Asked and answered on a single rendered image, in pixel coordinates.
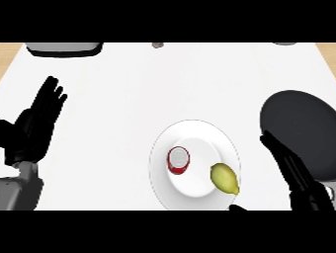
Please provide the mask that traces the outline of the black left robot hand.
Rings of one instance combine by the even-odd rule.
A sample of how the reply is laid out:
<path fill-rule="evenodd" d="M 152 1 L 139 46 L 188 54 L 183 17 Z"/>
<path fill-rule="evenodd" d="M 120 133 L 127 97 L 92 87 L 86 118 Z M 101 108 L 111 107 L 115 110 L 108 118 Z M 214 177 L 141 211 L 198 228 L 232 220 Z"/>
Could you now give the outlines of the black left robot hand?
<path fill-rule="evenodd" d="M 44 158 L 65 99 L 58 79 L 49 76 L 33 105 L 15 122 L 10 124 L 0 119 L 0 147 L 5 149 L 8 166 L 24 161 L 37 163 Z"/>

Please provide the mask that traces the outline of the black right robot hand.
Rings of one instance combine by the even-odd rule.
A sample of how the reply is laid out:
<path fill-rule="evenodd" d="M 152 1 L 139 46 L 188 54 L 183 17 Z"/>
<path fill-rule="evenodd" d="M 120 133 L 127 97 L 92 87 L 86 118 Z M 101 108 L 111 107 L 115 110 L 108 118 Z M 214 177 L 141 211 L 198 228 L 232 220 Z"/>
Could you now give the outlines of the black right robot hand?
<path fill-rule="evenodd" d="M 265 130 L 260 154 L 248 154 L 241 169 L 238 210 L 334 211 L 325 187 L 291 150 Z"/>

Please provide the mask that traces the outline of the black frying pan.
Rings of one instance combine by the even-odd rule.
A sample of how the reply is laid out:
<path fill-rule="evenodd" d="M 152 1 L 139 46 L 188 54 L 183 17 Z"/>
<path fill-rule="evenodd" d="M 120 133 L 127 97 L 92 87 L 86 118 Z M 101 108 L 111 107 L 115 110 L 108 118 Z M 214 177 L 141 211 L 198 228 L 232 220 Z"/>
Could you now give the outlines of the black frying pan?
<path fill-rule="evenodd" d="M 262 106 L 260 129 L 299 156 L 314 180 L 330 188 L 336 209 L 334 109 L 305 92 L 277 92 Z"/>

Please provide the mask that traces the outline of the white plate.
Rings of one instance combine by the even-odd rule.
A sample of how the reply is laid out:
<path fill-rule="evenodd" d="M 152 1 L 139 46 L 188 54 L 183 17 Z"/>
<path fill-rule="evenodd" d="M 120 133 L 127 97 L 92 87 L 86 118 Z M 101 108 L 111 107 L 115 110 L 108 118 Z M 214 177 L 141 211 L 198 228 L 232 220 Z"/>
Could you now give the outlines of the white plate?
<path fill-rule="evenodd" d="M 167 154 L 175 146 L 189 153 L 189 164 L 180 175 L 169 171 Z M 151 151 L 149 179 L 155 196 L 167 210 L 223 211 L 237 196 L 223 193 L 210 181 L 210 167 L 226 164 L 241 179 L 237 149 L 225 132 L 210 123 L 186 120 L 163 131 Z"/>

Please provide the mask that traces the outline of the red can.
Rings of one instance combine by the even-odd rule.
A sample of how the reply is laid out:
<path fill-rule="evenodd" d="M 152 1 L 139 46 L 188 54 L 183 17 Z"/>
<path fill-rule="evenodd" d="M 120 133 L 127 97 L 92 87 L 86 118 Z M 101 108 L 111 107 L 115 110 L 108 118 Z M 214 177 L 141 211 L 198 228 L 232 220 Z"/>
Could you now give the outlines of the red can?
<path fill-rule="evenodd" d="M 180 175 L 189 164 L 189 153 L 182 146 L 175 146 L 167 152 L 167 169 L 173 175 Z"/>

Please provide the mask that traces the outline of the yellow-green lemon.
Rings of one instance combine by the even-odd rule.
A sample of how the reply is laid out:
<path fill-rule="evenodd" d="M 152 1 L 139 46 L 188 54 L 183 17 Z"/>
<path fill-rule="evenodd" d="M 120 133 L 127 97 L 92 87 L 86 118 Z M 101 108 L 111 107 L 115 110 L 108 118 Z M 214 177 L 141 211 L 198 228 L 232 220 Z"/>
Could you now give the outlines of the yellow-green lemon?
<path fill-rule="evenodd" d="M 240 194 L 237 174 L 226 164 L 216 163 L 210 167 L 210 181 L 223 193 Z"/>

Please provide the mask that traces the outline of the grey and black appliance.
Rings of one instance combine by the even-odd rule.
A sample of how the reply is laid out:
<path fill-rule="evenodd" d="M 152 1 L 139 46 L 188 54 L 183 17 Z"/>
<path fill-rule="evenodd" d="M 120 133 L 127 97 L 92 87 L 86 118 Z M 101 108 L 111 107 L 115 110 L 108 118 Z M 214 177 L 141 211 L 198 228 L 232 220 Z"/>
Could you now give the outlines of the grey and black appliance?
<path fill-rule="evenodd" d="M 39 57 L 84 57 L 101 52 L 101 42 L 27 42 L 27 50 Z"/>

